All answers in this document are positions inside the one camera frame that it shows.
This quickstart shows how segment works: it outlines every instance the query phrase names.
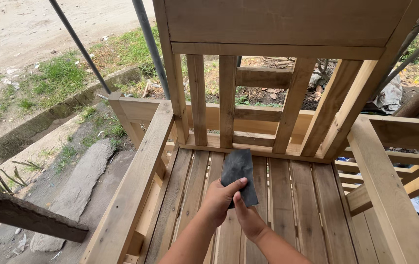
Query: sandy ground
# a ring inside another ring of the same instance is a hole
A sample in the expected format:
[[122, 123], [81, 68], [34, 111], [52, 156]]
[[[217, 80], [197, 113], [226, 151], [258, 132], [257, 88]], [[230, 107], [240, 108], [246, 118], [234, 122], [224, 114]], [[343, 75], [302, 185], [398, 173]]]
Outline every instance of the sandy ground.
[[[106, 35], [121, 34], [139, 26], [130, 0], [58, 0], [60, 7], [84, 45]], [[151, 0], [143, 0], [154, 17]], [[76, 45], [49, 1], [0, 0], [0, 74], [21, 68]]]

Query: black sandpaper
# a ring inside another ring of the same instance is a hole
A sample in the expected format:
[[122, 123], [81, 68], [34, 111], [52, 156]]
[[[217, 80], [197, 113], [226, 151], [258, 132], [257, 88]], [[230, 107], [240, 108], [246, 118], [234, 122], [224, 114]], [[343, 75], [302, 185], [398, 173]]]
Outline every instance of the black sandpaper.
[[[226, 187], [243, 177], [246, 177], [248, 181], [247, 185], [240, 189], [242, 199], [244, 200], [246, 207], [257, 205], [258, 198], [253, 183], [252, 153], [249, 148], [233, 150], [226, 156], [221, 175], [221, 184]], [[234, 208], [233, 200], [229, 205], [229, 209], [231, 208]]]

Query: finger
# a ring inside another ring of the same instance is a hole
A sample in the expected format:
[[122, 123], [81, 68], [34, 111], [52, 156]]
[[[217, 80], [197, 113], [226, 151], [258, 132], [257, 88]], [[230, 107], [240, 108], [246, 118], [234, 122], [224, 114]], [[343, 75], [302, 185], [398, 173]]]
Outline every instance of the finger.
[[247, 182], [248, 182], [247, 178], [246, 177], [243, 177], [243, 178], [240, 178], [240, 179], [236, 180], [235, 182], [227, 185], [225, 187], [225, 189], [227, 191], [226, 194], [228, 196], [230, 196], [230, 197], [234, 196], [234, 194], [236, 193], [236, 191], [244, 188], [245, 185], [247, 185]]

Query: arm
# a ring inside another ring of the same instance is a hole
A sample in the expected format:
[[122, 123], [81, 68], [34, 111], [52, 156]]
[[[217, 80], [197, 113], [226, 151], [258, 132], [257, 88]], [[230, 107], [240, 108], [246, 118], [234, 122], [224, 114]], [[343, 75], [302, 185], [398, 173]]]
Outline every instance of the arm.
[[271, 264], [310, 264], [311, 262], [275, 231], [269, 228], [258, 215], [255, 207], [247, 208], [240, 195], [234, 195], [237, 219], [250, 241], [255, 243]]
[[202, 263], [211, 237], [216, 228], [226, 219], [227, 208], [232, 197], [246, 184], [247, 178], [241, 178], [227, 187], [221, 185], [221, 179], [211, 183], [195, 218], [177, 237], [159, 264]]

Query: backrest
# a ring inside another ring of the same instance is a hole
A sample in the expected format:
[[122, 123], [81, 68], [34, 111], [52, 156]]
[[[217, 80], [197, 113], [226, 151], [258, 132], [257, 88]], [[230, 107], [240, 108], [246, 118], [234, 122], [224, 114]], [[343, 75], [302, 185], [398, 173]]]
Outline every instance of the backrest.
[[[181, 145], [249, 147], [261, 155], [326, 163], [347, 146], [351, 126], [390, 71], [419, 16], [419, 0], [154, 0], [154, 9]], [[187, 56], [192, 118], [187, 118], [180, 54]], [[203, 55], [220, 56], [218, 118], [207, 114]], [[236, 66], [238, 55], [296, 57], [296, 62], [292, 72], [244, 68]], [[335, 72], [310, 120], [299, 122], [314, 66], [325, 58], [339, 59]], [[234, 102], [237, 86], [288, 93], [282, 109], [242, 107]], [[218, 135], [206, 131], [214, 122]], [[260, 133], [263, 122], [276, 128]]]

